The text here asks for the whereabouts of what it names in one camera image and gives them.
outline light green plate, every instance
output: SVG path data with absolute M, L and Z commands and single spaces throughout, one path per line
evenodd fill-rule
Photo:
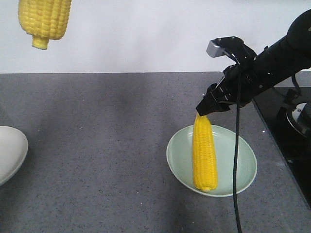
M 170 139 L 166 150 L 167 161 L 174 176 L 192 191 L 211 197 L 232 196 L 235 133 L 217 125 L 212 125 L 212 131 L 218 171 L 218 187 L 216 189 L 205 193 L 194 187 L 192 176 L 193 125 L 181 129 Z M 255 154 L 247 142 L 239 137 L 237 193 L 251 185 L 256 173 Z

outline black stove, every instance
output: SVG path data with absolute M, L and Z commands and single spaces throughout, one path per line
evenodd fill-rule
M 275 139 L 311 207 L 311 87 L 276 87 L 254 98 L 254 104 Z

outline white wall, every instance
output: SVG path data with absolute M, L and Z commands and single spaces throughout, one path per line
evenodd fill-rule
M 65 36 L 31 47 L 18 0 L 0 2 L 0 73 L 222 71 L 208 41 L 238 36 L 259 53 L 309 0 L 73 0 Z

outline corn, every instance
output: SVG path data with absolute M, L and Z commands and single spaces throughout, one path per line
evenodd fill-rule
M 27 34 L 33 35 L 33 47 L 46 50 L 49 39 L 64 36 L 70 5 L 71 0 L 19 0 L 19 23 Z
M 214 139 L 209 119 L 197 114 L 192 138 L 193 183 L 208 192 L 217 188 L 217 164 Z

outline black cable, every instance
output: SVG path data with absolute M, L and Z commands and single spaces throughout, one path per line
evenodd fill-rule
M 297 79 L 296 79 L 296 76 L 295 75 L 292 75 L 292 83 L 295 87 L 295 90 L 296 90 L 296 94 L 292 97 L 292 98 L 289 98 L 288 96 L 286 95 L 283 95 L 282 93 L 280 93 L 278 90 L 276 90 L 276 88 L 273 86 L 271 87 L 271 89 L 276 93 L 278 94 L 279 96 L 283 97 L 284 99 L 286 100 L 295 100 L 297 99 L 299 96 L 301 96 L 301 89 L 300 89 L 300 86 L 297 82 Z
M 234 162 L 233 162 L 233 204 L 235 219 L 237 222 L 238 232 L 242 233 L 240 216 L 239 216 L 239 207 L 238 207 L 238 197 L 237 197 L 237 168 L 238 168 L 238 152 L 239 152 L 239 128 L 240 128 L 240 100 L 241 100 L 241 69 L 239 62 L 237 62 L 239 68 L 239 77 L 238 77 L 238 93 L 237 93 L 237 113 L 236 113 L 236 124 L 235 124 L 235 148 L 234 148 Z

